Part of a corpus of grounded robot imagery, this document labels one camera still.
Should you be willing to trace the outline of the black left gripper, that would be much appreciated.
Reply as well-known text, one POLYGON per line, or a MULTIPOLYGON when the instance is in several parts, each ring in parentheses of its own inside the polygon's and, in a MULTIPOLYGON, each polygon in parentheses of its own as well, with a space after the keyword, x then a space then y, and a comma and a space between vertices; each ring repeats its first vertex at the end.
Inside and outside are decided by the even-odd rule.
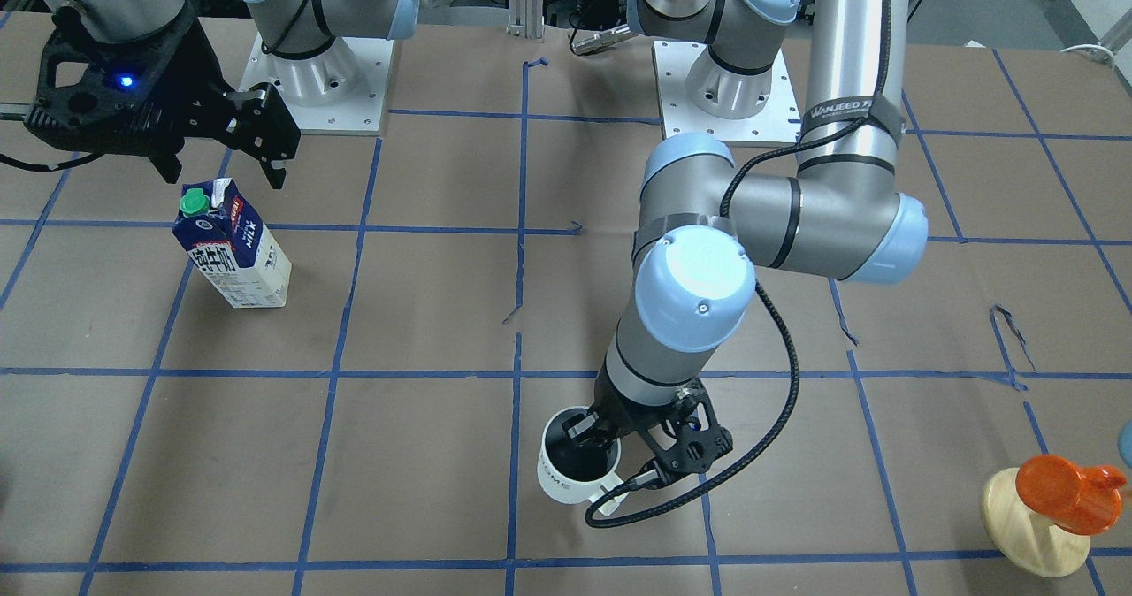
POLYGON ((640 474, 638 487, 663 489, 691 474, 704 474, 734 449, 734 438, 718 423, 707 389, 698 378, 677 391, 672 401, 654 407, 631 401, 600 371, 591 412, 575 412, 563 422, 571 442, 584 442, 586 460, 618 460, 621 438, 636 433, 654 452, 640 474))

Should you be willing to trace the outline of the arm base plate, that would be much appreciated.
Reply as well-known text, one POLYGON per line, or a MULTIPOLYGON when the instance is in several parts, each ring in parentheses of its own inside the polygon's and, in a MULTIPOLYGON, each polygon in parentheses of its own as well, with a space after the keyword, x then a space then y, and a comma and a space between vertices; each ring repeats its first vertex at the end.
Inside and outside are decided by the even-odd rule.
POLYGON ((782 51, 769 71, 739 75, 717 64, 707 45, 655 41, 654 70, 664 138, 707 133, 763 148, 796 142, 801 120, 782 51))
POLYGON ((256 36, 240 88, 271 84, 303 135, 380 136, 397 47, 391 40, 337 37, 321 55, 288 60, 265 55, 256 36))

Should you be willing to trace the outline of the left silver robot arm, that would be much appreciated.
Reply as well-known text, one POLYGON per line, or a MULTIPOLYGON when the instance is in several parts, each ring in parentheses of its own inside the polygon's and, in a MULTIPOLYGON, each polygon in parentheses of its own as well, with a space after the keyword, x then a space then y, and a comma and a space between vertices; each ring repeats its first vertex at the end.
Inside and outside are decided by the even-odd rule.
POLYGON ((815 0, 809 83, 798 132, 764 158, 792 176, 738 165, 707 133, 674 135, 648 157, 634 278, 588 408, 550 418, 540 480, 609 490, 621 438, 674 431, 655 478, 702 474, 732 440, 700 374, 739 329, 757 267, 837 280, 898 283, 921 261, 929 218, 895 189, 908 0, 815 0))

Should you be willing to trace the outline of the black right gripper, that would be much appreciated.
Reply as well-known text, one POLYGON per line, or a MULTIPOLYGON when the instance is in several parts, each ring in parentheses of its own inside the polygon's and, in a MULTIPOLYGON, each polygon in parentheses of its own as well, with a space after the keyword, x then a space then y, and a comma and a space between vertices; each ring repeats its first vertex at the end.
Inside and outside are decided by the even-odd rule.
POLYGON ((29 133, 65 152, 147 158, 170 185, 186 138, 211 138, 258 161, 268 185, 283 188, 301 139, 294 116, 271 83, 231 88, 191 0, 129 42, 98 41, 86 27, 92 17, 82 0, 53 12, 23 120, 29 133))

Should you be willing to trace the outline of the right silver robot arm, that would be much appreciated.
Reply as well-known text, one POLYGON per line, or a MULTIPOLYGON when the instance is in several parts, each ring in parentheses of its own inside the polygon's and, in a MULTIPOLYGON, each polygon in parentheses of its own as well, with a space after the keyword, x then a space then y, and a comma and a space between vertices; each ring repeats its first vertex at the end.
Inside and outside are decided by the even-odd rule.
POLYGON ((102 156, 151 161, 172 184, 187 138, 209 138, 286 181, 301 129, 293 107, 334 103, 360 88, 348 43, 408 40, 419 0, 44 0, 53 32, 35 96, 6 103, 40 141, 74 152, 61 169, 102 156), (260 36, 266 80, 230 85, 203 31, 203 5, 242 1, 260 36))

